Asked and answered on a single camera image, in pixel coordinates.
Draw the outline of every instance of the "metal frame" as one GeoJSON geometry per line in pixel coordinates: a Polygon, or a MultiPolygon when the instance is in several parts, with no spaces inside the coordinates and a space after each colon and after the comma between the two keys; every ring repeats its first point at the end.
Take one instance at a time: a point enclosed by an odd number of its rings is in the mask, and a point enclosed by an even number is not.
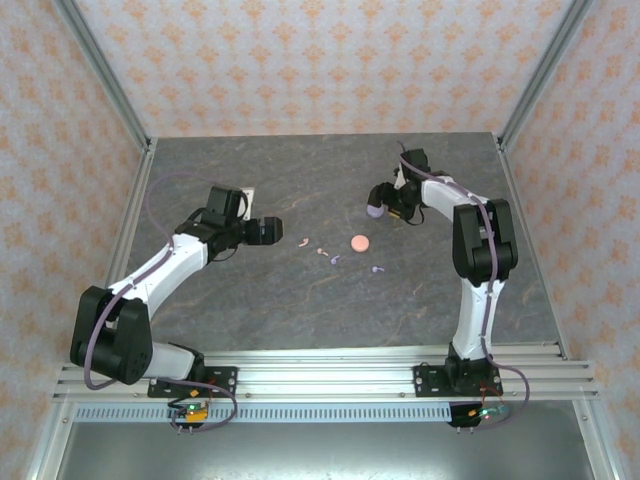
{"type": "Polygon", "coordinates": [[[113,72],[107,58],[100,45],[96,41],[91,29],[87,24],[82,12],[78,8],[75,0],[54,0],[62,17],[67,21],[69,28],[73,32],[76,40],[80,44],[87,60],[98,75],[100,82],[104,86],[109,98],[113,101],[116,110],[120,114],[131,137],[142,150],[149,144],[149,137],[146,134],[138,115],[129,103],[127,95],[124,93],[120,82],[113,72]]]}
{"type": "MultiPolygon", "coordinates": [[[[531,237],[514,188],[506,151],[514,143],[520,128],[532,111],[571,38],[578,30],[592,1],[574,0],[572,2],[504,131],[497,138],[498,151],[515,200],[516,211],[530,247],[532,247],[531,237]]],[[[129,193],[127,209],[123,214],[118,240],[112,252],[106,278],[106,283],[110,284],[125,274],[156,140],[150,140],[147,137],[76,2],[55,0],[55,3],[114,102],[129,133],[142,151],[140,165],[129,193]]],[[[546,285],[537,262],[534,263],[543,285],[546,285]]],[[[593,380],[592,368],[588,362],[569,360],[570,354],[566,349],[568,344],[561,325],[558,325],[558,331],[562,346],[556,344],[498,345],[494,347],[496,359],[507,364],[519,365],[527,374],[532,384],[532,401],[572,400],[595,477],[624,479],[620,458],[616,449],[612,447],[608,414],[599,401],[598,384],[593,380]]],[[[297,405],[312,405],[314,402],[324,405],[345,402],[352,405],[363,404],[363,402],[364,404],[384,402],[391,405],[424,405],[425,403],[434,405],[434,402],[459,399],[416,398],[413,393],[411,367],[425,360],[440,364],[446,353],[445,346],[229,352],[211,354],[207,356],[207,362],[216,365],[240,366],[242,376],[238,383],[238,396],[241,399],[241,406],[245,407],[263,405],[265,402],[280,407],[291,405],[293,402],[297,405]]],[[[522,384],[508,372],[503,373],[505,391],[508,392],[505,400],[521,400],[522,384]]],[[[101,392],[88,392],[81,382],[80,369],[73,365],[65,365],[56,385],[54,402],[27,478],[32,480],[56,478],[79,405],[87,402],[93,405],[104,402],[116,402],[122,405],[131,405],[133,402],[136,405],[142,405],[151,400],[146,397],[144,382],[130,387],[114,385],[101,392]]]]}
{"type": "MultiPolygon", "coordinates": [[[[448,346],[340,348],[217,352],[205,365],[236,366],[236,397],[245,403],[419,403],[459,401],[460,397],[418,398],[412,368],[427,362],[442,365],[448,346]]],[[[518,366],[531,384],[531,400],[580,400],[598,395],[589,362],[563,360],[557,344],[498,345],[498,363],[518,366]]],[[[505,399],[520,401],[520,377],[502,371],[505,399]]],[[[106,379],[96,374],[96,379],[106,379]]],[[[148,380],[115,384],[99,392],[84,385],[82,368],[66,364],[53,401],[166,402],[147,397],[148,380]]]]}
{"type": "MultiPolygon", "coordinates": [[[[376,409],[380,405],[397,409],[415,406],[433,408],[442,402],[459,401],[458,397],[417,398],[414,394],[412,367],[428,362],[441,364],[448,352],[443,346],[345,348],[317,350],[273,350],[217,352],[205,357],[207,365],[235,365],[240,369],[236,396],[240,408],[291,408],[305,410],[305,405],[323,404],[376,409]]],[[[599,400],[599,385],[593,378],[589,362],[570,361],[557,344],[495,345],[498,362],[517,365],[531,383],[531,401],[573,400],[589,406],[599,400]]],[[[518,402],[524,387],[510,372],[503,373],[505,401],[518,402]]],[[[71,426],[79,407],[111,408],[121,406],[160,405],[166,400],[146,396],[148,381],[127,386],[116,384],[108,389],[90,392],[83,384],[82,369],[67,364],[55,388],[54,408],[42,435],[30,472],[30,479],[55,478],[64,457],[71,426]]],[[[228,401],[217,401],[221,407],[228,401]]],[[[389,421],[400,421],[393,417],[389,421]]],[[[608,457],[598,428],[583,432],[585,445],[596,478],[614,479],[606,470],[608,457]]]]}
{"type": "MultiPolygon", "coordinates": [[[[233,423],[424,423],[450,422],[448,402],[249,403],[242,402],[233,423]]],[[[162,423],[175,410],[163,403],[87,402],[78,404],[74,423],[162,423]]],[[[205,423],[231,415],[229,402],[208,406],[205,423]]]]}
{"type": "Polygon", "coordinates": [[[520,128],[529,113],[533,110],[536,100],[551,77],[555,66],[558,64],[558,61],[565,52],[574,34],[578,28],[580,28],[582,19],[592,3],[593,0],[573,0],[571,3],[551,43],[536,67],[531,80],[529,80],[529,83],[524,89],[516,108],[507,121],[504,131],[498,137],[498,143],[502,150],[508,149],[509,146],[514,143],[520,128]]]}
{"type": "Polygon", "coordinates": [[[157,144],[158,139],[152,138],[149,141],[149,146],[143,150],[140,161],[138,162],[138,171],[131,184],[127,196],[127,207],[122,214],[117,240],[111,252],[111,261],[109,262],[105,285],[111,285],[117,282],[126,274],[129,254],[131,253],[131,246],[133,245],[133,238],[136,233],[136,225],[138,223],[138,217],[140,216],[140,210],[142,209],[144,192],[147,188],[147,181],[149,179],[149,173],[151,172],[151,165],[157,144]]]}

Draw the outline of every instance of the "small purple object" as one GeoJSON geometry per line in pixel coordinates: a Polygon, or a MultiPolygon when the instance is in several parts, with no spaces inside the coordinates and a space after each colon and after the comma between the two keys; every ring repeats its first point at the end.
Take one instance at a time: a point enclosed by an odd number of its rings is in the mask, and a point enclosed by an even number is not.
{"type": "Polygon", "coordinates": [[[374,207],[373,205],[367,205],[367,214],[372,218],[380,218],[384,215],[384,207],[374,207]]]}

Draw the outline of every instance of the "cable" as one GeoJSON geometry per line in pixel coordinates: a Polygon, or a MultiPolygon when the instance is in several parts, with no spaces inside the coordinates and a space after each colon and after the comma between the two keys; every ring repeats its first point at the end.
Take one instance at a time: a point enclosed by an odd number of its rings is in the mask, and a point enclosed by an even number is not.
{"type": "Polygon", "coordinates": [[[196,208],[191,215],[189,215],[188,220],[194,222],[196,218],[202,215],[202,212],[205,212],[207,209],[205,207],[196,208]]]}
{"type": "Polygon", "coordinates": [[[154,265],[149,267],[147,270],[142,272],[140,275],[138,275],[136,278],[134,278],[131,281],[131,283],[126,285],[125,287],[123,287],[122,290],[120,290],[119,292],[115,293],[113,295],[113,298],[109,301],[109,303],[107,303],[107,305],[104,307],[104,310],[102,310],[102,313],[98,317],[98,321],[96,322],[96,325],[93,328],[93,332],[91,333],[91,337],[89,338],[89,344],[87,345],[87,352],[86,352],[85,357],[84,357],[84,383],[87,386],[87,388],[90,389],[90,390],[101,390],[101,389],[103,389],[105,387],[108,387],[109,385],[113,385],[116,382],[115,379],[111,379],[111,380],[107,380],[106,382],[96,384],[96,383],[93,383],[93,381],[91,380],[91,362],[93,360],[93,351],[94,351],[94,349],[96,347],[96,342],[98,341],[98,336],[100,335],[100,331],[102,330],[102,327],[104,326],[105,322],[107,321],[107,318],[109,318],[109,315],[111,314],[112,310],[114,309],[114,307],[116,306],[118,301],[122,297],[124,297],[124,295],[129,290],[134,288],[135,285],[140,283],[142,280],[147,278],[149,275],[151,275],[152,273],[157,271],[160,267],[162,267],[165,263],[167,263],[167,261],[169,260],[169,258],[171,258],[171,255],[173,254],[173,249],[175,247],[175,245],[173,243],[173,236],[153,216],[153,213],[151,212],[151,203],[149,201],[149,198],[151,198],[151,194],[153,193],[153,191],[156,189],[156,187],[159,184],[163,183],[164,181],[166,181],[166,180],[168,180],[170,178],[175,178],[175,177],[197,178],[197,179],[203,180],[203,181],[205,181],[207,183],[214,183],[213,180],[211,180],[210,178],[206,178],[206,177],[203,177],[201,175],[197,175],[195,173],[190,173],[190,172],[172,172],[172,173],[167,173],[166,175],[162,175],[161,177],[156,179],[156,181],[153,182],[153,184],[147,190],[147,194],[146,194],[145,199],[144,199],[144,207],[145,207],[145,210],[147,212],[147,216],[149,217],[149,221],[151,221],[153,226],[156,227],[156,229],[166,237],[167,244],[168,244],[167,245],[167,250],[164,253],[164,255],[158,260],[157,263],[155,263],[154,265]]]}
{"type": "MultiPolygon", "coordinates": [[[[162,381],[162,382],[173,383],[174,385],[184,385],[184,386],[187,386],[187,387],[206,388],[211,392],[222,393],[224,396],[228,397],[231,400],[231,402],[233,402],[233,411],[231,412],[231,414],[227,418],[225,418],[224,420],[221,420],[220,422],[205,423],[204,425],[202,425],[199,428],[189,429],[189,431],[191,433],[201,433],[201,432],[206,432],[208,430],[213,430],[214,428],[223,427],[227,423],[229,423],[231,420],[233,420],[233,418],[238,414],[238,401],[236,400],[236,397],[229,390],[227,390],[225,388],[218,387],[218,386],[215,386],[215,385],[211,385],[210,383],[190,382],[188,380],[173,380],[171,378],[159,378],[158,380],[162,381]]],[[[178,433],[180,433],[182,431],[183,427],[181,425],[178,425],[178,423],[176,422],[176,419],[177,419],[178,415],[180,415],[181,413],[184,413],[186,411],[187,411],[187,407],[184,407],[184,408],[181,408],[179,410],[176,410],[175,412],[173,412],[173,415],[171,415],[171,426],[178,433]]]]}
{"type": "MultiPolygon", "coordinates": [[[[402,142],[398,142],[398,143],[402,147],[403,153],[406,152],[407,150],[404,147],[404,144],[402,144],[402,142]]],[[[487,288],[487,306],[484,310],[484,319],[482,321],[480,345],[482,346],[482,352],[484,353],[485,358],[493,367],[497,369],[508,370],[510,372],[515,373],[520,378],[522,378],[522,381],[524,383],[525,393],[524,393],[524,400],[522,402],[522,407],[517,412],[515,412],[510,417],[505,418],[500,422],[492,423],[490,425],[481,425],[477,427],[476,430],[486,430],[489,428],[497,427],[498,425],[505,425],[513,421],[513,419],[515,419],[519,415],[521,415],[524,409],[527,407],[527,405],[529,404],[529,398],[531,396],[531,386],[529,385],[529,380],[527,380],[527,377],[525,376],[524,373],[522,373],[522,371],[520,371],[515,367],[509,366],[509,365],[502,365],[496,362],[493,359],[493,356],[489,353],[489,350],[487,348],[486,335],[487,335],[487,329],[489,327],[489,317],[491,316],[491,303],[493,300],[493,283],[498,277],[498,254],[496,253],[495,238],[493,236],[493,228],[491,228],[491,220],[489,219],[489,213],[487,212],[486,207],[482,203],[482,200],[480,200],[477,196],[475,196],[469,190],[457,184],[453,180],[444,180],[435,175],[431,175],[430,173],[423,172],[419,168],[416,168],[413,165],[411,165],[409,162],[407,162],[404,158],[402,158],[402,156],[400,157],[400,163],[402,163],[402,165],[407,167],[412,172],[417,173],[418,175],[421,175],[427,180],[432,180],[434,182],[440,183],[442,185],[448,186],[449,188],[453,188],[454,190],[457,190],[458,192],[462,193],[464,196],[468,197],[473,203],[475,203],[478,206],[478,209],[480,210],[480,214],[482,215],[482,221],[484,223],[484,228],[487,232],[489,252],[491,253],[491,277],[489,278],[489,286],[487,288]]]]}
{"type": "Polygon", "coordinates": [[[422,205],[418,206],[418,211],[420,212],[420,223],[412,223],[409,220],[405,220],[405,222],[411,225],[412,227],[419,227],[424,223],[424,212],[422,211],[422,205]]]}
{"type": "Polygon", "coordinates": [[[502,399],[502,395],[500,395],[500,392],[498,392],[495,388],[493,388],[490,385],[485,385],[484,383],[481,383],[480,387],[484,389],[484,391],[482,392],[482,403],[483,404],[484,404],[484,401],[486,400],[487,390],[488,390],[491,393],[493,393],[496,397],[498,397],[498,400],[500,400],[500,402],[504,405],[504,400],[502,399]]]}
{"type": "Polygon", "coordinates": [[[192,399],[193,397],[191,395],[185,395],[184,397],[171,400],[169,403],[167,403],[167,407],[180,409],[182,408],[182,405],[178,405],[178,403],[184,402],[185,400],[192,400],[192,399]]]}
{"type": "Polygon", "coordinates": [[[229,260],[231,257],[233,257],[236,252],[238,251],[238,247],[233,249],[233,252],[231,252],[231,255],[224,257],[222,260],[216,260],[215,258],[213,260],[211,260],[212,262],[226,262],[227,260],[229,260]]]}

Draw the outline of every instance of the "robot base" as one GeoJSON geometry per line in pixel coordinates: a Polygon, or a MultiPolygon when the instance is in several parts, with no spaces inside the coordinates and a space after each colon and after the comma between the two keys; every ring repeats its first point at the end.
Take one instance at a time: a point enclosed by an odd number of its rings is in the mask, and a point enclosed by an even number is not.
{"type": "MultiPolygon", "coordinates": [[[[175,345],[176,347],[183,348],[194,355],[193,365],[189,371],[189,375],[185,380],[191,382],[208,383],[213,386],[224,388],[231,392],[232,395],[236,394],[236,387],[238,385],[238,368],[237,367],[213,367],[205,366],[204,355],[197,350],[185,347],[182,345],[175,345]]],[[[164,382],[161,379],[152,379],[149,382],[149,389],[147,390],[147,396],[149,398],[179,398],[179,399],[191,399],[191,392],[198,390],[200,393],[207,392],[213,398],[228,398],[226,395],[209,391],[205,388],[188,387],[184,385],[177,385],[171,382],[164,382]]]]}
{"type": "Polygon", "coordinates": [[[502,395],[500,371],[486,358],[462,360],[449,344],[449,355],[443,366],[422,363],[413,367],[416,397],[481,397],[482,385],[489,387],[484,394],[502,395]]]}

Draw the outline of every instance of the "wall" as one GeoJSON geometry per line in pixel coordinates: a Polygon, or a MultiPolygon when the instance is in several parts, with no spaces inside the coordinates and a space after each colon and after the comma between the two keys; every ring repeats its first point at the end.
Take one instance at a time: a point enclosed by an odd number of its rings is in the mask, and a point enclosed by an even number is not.
{"type": "Polygon", "coordinates": [[[152,136],[501,131],[570,0],[80,0],[152,136]]]}
{"type": "Polygon", "coordinates": [[[50,0],[0,1],[0,477],[22,479],[139,153],[50,0]]]}
{"type": "Polygon", "coordinates": [[[596,0],[510,162],[571,353],[640,471],[640,4],[596,0]]]}

